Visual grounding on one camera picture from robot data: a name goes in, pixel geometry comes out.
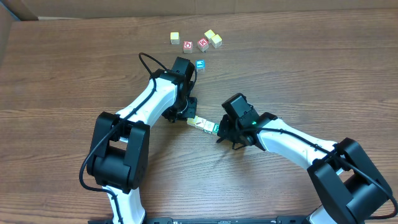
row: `green block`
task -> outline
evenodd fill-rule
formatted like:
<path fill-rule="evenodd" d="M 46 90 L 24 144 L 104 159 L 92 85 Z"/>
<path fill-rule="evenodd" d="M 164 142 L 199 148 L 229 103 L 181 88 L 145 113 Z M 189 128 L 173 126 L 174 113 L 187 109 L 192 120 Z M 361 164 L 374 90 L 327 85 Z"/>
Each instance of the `green block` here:
<path fill-rule="evenodd" d="M 213 128 L 213 131 L 212 131 L 212 134 L 214 134 L 215 136 L 217 135 L 217 133 L 218 133 L 218 128 L 219 128 L 220 126 L 218 125 L 218 124 L 216 124 L 216 125 L 214 125 L 214 128 Z"/>

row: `block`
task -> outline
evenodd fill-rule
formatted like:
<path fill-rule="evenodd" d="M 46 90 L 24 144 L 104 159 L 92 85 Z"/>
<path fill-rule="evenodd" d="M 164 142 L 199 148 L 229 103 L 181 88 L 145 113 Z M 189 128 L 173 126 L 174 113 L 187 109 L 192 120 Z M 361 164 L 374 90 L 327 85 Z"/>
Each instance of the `block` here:
<path fill-rule="evenodd" d="M 172 44 L 180 44 L 180 34 L 178 32 L 171 32 L 170 40 L 172 41 Z"/>
<path fill-rule="evenodd" d="M 214 48 L 217 48 L 223 44 L 223 39 L 217 34 L 211 38 L 211 44 L 213 44 Z"/>
<path fill-rule="evenodd" d="M 204 132 L 211 134 L 213 132 L 215 123 L 211 121 L 206 121 L 205 127 L 203 128 Z"/>
<path fill-rule="evenodd" d="M 206 124 L 205 118 L 198 117 L 198 119 L 195 121 L 195 127 L 201 130 L 203 130 L 205 124 Z"/>
<path fill-rule="evenodd" d="M 190 125 L 190 126 L 196 127 L 195 124 L 196 124 L 197 119 L 198 119 L 198 116 L 195 116 L 195 118 L 188 118 L 187 119 L 187 124 Z"/>
<path fill-rule="evenodd" d="M 202 38 L 198 41 L 198 48 L 204 52 L 205 50 L 207 50 L 209 48 L 209 42 L 205 39 Z"/>
<path fill-rule="evenodd" d="M 192 48 L 193 48 L 192 41 L 184 41 L 184 46 L 183 46 L 184 53 L 192 54 Z"/>
<path fill-rule="evenodd" d="M 206 70 L 206 63 L 204 60 L 197 60 L 197 72 L 204 72 Z"/>
<path fill-rule="evenodd" d="M 220 128 L 220 126 L 218 125 L 218 124 L 215 124 L 214 125 L 214 128 L 213 128 L 213 131 L 211 132 L 212 134 L 214 134 L 215 136 L 217 135 L 217 133 L 218 133 L 218 129 Z"/>
<path fill-rule="evenodd" d="M 212 30 L 208 30 L 205 32 L 205 38 L 211 43 L 211 38 L 214 37 L 216 34 Z"/>

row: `wooden table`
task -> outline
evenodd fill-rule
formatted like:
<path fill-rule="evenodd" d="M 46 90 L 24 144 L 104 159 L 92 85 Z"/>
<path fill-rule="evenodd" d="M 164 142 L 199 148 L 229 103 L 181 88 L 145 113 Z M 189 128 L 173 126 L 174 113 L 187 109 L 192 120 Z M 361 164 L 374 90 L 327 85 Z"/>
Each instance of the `wooden table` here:
<path fill-rule="evenodd" d="M 139 52 L 168 67 L 177 56 L 206 60 L 193 91 L 199 116 L 219 122 L 222 102 L 241 92 L 259 113 L 318 138 L 359 141 L 398 193 L 397 24 L 398 9 L 15 22 L 0 71 L 0 222 L 112 216 L 78 171 L 96 117 L 147 85 Z M 220 49 L 170 45 L 172 31 L 195 42 L 208 29 Z M 307 172 L 287 159 L 215 141 L 158 120 L 141 186 L 150 217 L 306 215 L 320 205 Z M 377 214 L 391 211 L 387 203 Z"/>

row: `blue block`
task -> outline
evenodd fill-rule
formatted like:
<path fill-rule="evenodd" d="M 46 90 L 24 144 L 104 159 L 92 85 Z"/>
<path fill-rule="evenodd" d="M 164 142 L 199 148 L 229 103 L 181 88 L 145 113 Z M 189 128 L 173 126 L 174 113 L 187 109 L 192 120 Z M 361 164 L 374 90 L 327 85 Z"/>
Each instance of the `blue block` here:
<path fill-rule="evenodd" d="M 197 71 L 204 72 L 206 69 L 206 63 L 204 60 L 197 60 Z"/>

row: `toy block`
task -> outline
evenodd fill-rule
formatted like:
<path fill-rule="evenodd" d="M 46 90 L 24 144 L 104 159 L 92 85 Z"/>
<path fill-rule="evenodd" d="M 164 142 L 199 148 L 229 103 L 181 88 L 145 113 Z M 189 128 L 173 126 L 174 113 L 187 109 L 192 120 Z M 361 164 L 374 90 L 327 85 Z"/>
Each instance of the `toy block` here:
<path fill-rule="evenodd" d="M 196 124 L 197 119 L 198 119 L 198 116 L 195 116 L 194 118 L 188 118 L 187 124 L 190 126 L 196 127 L 195 124 Z"/>
<path fill-rule="evenodd" d="M 198 48 L 204 52 L 205 50 L 207 50 L 209 48 L 209 42 L 205 39 L 202 38 L 198 41 Z"/>
<path fill-rule="evenodd" d="M 197 60 L 197 72 L 204 72 L 206 70 L 206 64 L 204 60 Z"/>
<path fill-rule="evenodd" d="M 211 38 L 214 37 L 216 34 L 212 30 L 208 30 L 205 32 L 205 38 L 211 43 Z"/>
<path fill-rule="evenodd" d="M 213 132 L 215 123 L 211 121 L 206 121 L 205 127 L 203 128 L 203 131 L 206 133 L 211 134 Z"/>
<path fill-rule="evenodd" d="M 196 123 L 195 123 L 195 127 L 203 130 L 203 128 L 205 127 L 205 124 L 206 124 L 206 119 L 198 117 L 198 119 L 196 120 Z"/>
<path fill-rule="evenodd" d="M 211 133 L 214 134 L 215 136 L 217 136 L 219 128 L 220 128 L 220 126 L 218 124 L 215 124 L 214 128 L 213 128 L 213 131 Z"/>
<path fill-rule="evenodd" d="M 192 42 L 191 41 L 184 41 L 184 53 L 186 54 L 192 54 Z"/>
<path fill-rule="evenodd" d="M 213 44 L 214 48 L 217 48 L 223 44 L 223 39 L 217 34 L 211 38 L 211 44 Z"/>
<path fill-rule="evenodd" d="M 171 32 L 170 40 L 172 41 L 172 44 L 180 44 L 180 34 L 178 32 Z"/>

